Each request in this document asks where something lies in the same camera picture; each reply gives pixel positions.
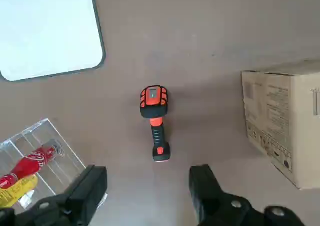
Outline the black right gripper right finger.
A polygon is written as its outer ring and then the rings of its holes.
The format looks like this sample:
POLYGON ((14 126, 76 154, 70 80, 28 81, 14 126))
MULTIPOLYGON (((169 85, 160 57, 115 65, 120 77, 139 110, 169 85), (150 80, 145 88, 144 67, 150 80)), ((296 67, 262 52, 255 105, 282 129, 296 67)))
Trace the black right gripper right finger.
POLYGON ((207 164, 190 167, 188 184, 198 225, 304 225, 287 207, 270 205, 260 212, 246 198, 223 191, 207 164))

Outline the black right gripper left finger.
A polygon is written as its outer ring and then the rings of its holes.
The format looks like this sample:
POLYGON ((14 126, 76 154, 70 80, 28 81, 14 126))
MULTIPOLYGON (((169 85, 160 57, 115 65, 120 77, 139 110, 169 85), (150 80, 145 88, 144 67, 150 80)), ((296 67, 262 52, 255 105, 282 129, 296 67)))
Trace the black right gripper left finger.
POLYGON ((89 225, 108 185, 107 168, 89 165, 62 193, 42 198, 16 214, 0 209, 1 225, 89 225))

